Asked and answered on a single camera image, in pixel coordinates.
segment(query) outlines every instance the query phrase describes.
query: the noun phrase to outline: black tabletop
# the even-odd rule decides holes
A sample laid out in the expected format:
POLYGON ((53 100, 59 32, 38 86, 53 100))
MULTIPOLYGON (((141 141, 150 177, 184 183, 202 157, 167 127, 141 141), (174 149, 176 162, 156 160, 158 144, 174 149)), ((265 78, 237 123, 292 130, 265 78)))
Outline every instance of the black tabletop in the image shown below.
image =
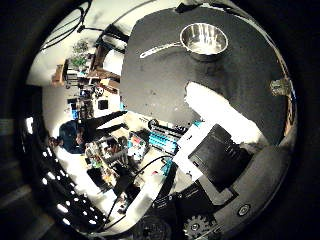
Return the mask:
MULTIPOLYGON (((286 98, 273 96, 269 85, 282 77, 272 48, 257 30, 237 17, 209 8, 183 14, 166 9, 145 16, 134 26, 120 91, 128 110, 188 126, 200 116, 184 102, 185 85, 198 82, 223 94, 275 144, 283 135, 286 98), (227 35, 228 49, 218 61, 199 62, 181 47, 139 58, 154 46, 179 41, 180 31, 195 22, 215 25, 227 35)), ((203 104, 210 111, 210 103, 203 104)))

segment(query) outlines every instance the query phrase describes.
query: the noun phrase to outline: metal pot rim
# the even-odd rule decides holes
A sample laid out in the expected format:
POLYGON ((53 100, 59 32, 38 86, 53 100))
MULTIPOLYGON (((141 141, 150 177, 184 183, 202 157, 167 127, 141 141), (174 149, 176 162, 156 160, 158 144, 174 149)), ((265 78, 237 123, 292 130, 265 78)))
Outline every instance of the metal pot rim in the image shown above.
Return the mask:
POLYGON ((185 47, 185 48, 187 49, 187 51, 190 51, 190 52, 192 52, 192 53, 199 54, 199 55, 212 56, 212 55, 217 55, 217 54, 222 53, 223 51, 225 51, 225 50, 227 49, 228 45, 229 45, 229 40, 228 40, 226 34, 225 34, 220 28, 218 28, 218 27, 216 27, 216 26, 214 26, 214 25, 211 25, 211 24, 209 24, 209 23, 191 23, 191 24, 185 26, 185 27, 181 30, 181 32, 180 32, 180 43, 182 44, 183 47, 185 47), (197 52, 193 51, 192 49, 190 49, 190 48, 183 42, 182 34, 185 32, 185 30, 186 30, 187 28, 189 28, 189 27, 191 27, 191 26, 193 26, 193 25, 197 25, 197 24, 209 25, 209 26, 211 26, 211 27, 214 27, 214 28, 218 29, 218 31, 220 31, 220 32, 222 33, 222 35, 225 37, 225 39, 226 39, 226 45, 224 46, 224 48, 221 49, 221 50, 220 50, 219 52, 217 52, 217 53, 210 53, 210 54, 197 53, 197 52))

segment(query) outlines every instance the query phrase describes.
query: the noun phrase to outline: man in blue shirt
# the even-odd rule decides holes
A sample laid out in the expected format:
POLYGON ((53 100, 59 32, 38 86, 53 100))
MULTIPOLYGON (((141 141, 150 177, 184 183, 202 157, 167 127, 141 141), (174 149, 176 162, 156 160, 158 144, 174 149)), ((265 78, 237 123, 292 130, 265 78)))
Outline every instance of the man in blue shirt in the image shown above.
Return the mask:
POLYGON ((121 127, 128 129, 125 123, 116 124, 109 128, 96 129, 102 124, 120 117, 125 113, 127 112, 118 111, 99 118, 84 120, 81 124, 78 124, 76 120, 68 121, 60 126, 59 136, 57 138, 49 138, 49 145, 51 147, 60 146, 72 154, 82 154, 85 151, 86 142, 92 142, 121 127))

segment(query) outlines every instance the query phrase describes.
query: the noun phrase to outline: potted plant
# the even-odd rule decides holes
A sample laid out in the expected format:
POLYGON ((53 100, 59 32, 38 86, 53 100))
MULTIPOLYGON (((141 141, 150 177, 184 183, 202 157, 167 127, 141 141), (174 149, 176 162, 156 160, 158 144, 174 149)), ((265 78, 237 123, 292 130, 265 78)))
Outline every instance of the potted plant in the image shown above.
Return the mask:
POLYGON ((87 61, 88 42, 80 39, 72 46, 72 56, 70 57, 71 64, 79 71, 83 70, 87 61))

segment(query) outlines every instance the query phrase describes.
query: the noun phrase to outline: cable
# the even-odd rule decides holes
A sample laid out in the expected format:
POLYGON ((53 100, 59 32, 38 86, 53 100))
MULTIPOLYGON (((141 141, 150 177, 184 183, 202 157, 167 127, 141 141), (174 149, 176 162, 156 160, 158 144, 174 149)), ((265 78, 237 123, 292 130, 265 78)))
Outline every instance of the cable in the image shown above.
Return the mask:
POLYGON ((162 159, 162 158, 171 158, 172 159, 172 156, 170 155, 165 155, 165 156, 161 156, 161 157, 157 157, 155 159, 153 159, 151 162, 149 162, 148 164, 146 164, 143 168, 141 168, 137 173, 136 175, 134 176, 133 179, 135 179, 141 172, 143 172, 143 170, 145 170, 149 165, 151 165, 152 163, 154 163, 155 161, 159 160, 159 159, 162 159))
POLYGON ((100 28, 87 28, 85 25, 81 25, 79 27, 79 29, 77 30, 78 33, 82 32, 83 30, 93 30, 93 31, 99 31, 99 32, 103 32, 103 29, 100 28))
POLYGON ((81 18, 81 16, 80 16, 80 17, 77 17, 77 18, 75 18, 75 19, 73 19, 73 20, 71 20, 71 21, 69 21, 69 22, 67 22, 66 24, 62 25, 61 27, 58 27, 57 29, 54 29, 54 30, 51 32, 51 34, 57 32, 57 31, 60 30, 61 28, 64 28, 65 26, 69 25, 70 23, 75 22, 75 21, 78 20, 79 18, 81 18))
MULTIPOLYGON (((165 156, 160 156, 160 157, 157 157, 157 158, 153 159, 151 162, 147 163, 143 168, 141 168, 141 169, 134 175, 134 177, 133 177, 133 179, 132 179, 132 182, 133 182, 133 181, 135 180, 135 178, 136 178, 141 172, 143 172, 148 166, 150 166, 152 163, 154 163, 154 162, 156 162, 156 161, 158 161, 158 160, 160 160, 160 159, 163 159, 163 158, 171 158, 171 159, 172 159, 172 156, 165 155, 165 156)), ((122 194, 123 192, 124 192, 124 190, 117 196, 116 200, 113 202, 113 204, 112 204, 112 206, 111 206, 111 209, 110 209, 110 211, 109 211, 109 213, 108 213, 108 215, 107 215, 107 220, 109 220, 109 217, 110 217, 110 215, 111 215, 111 213, 112 213, 112 211, 113 211, 113 209, 114 209, 117 201, 119 200, 119 198, 120 198, 120 196, 121 196, 121 194, 122 194)), ((107 227, 106 229, 104 229, 104 231, 106 231, 106 230, 110 229, 111 227, 113 227, 115 224, 117 224, 118 222, 120 222, 124 217, 125 217, 125 216, 123 216, 122 218, 120 218, 119 220, 117 220, 115 223, 113 223, 112 225, 110 225, 109 227, 107 227)))
POLYGON ((77 8, 76 8, 77 10, 80 11, 80 17, 71 20, 70 22, 68 22, 67 24, 63 25, 62 27, 65 27, 66 25, 72 23, 73 21, 75 21, 75 20, 77 20, 77 19, 79 19, 78 23, 77 23, 74 27, 72 27, 72 28, 66 30, 65 32, 59 34, 58 36, 55 36, 54 38, 46 41, 46 42, 42 45, 42 47, 39 49, 39 52, 40 52, 40 51, 43 51, 43 50, 45 50, 45 49, 48 49, 48 48, 50 48, 50 47, 52 47, 52 46, 60 43, 62 40, 66 39, 68 36, 70 36, 70 35, 78 28, 78 26, 79 26, 80 24, 83 24, 83 22, 84 22, 84 20, 85 20, 85 17, 87 16, 87 13, 88 13, 88 11, 89 11, 89 9, 90 9, 90 7, 91 7, 92 0, 87 0, 87 3, 88 3, 88 6, 87 6, 86 10, 84 10, 82 7, 77 7, 77 8))

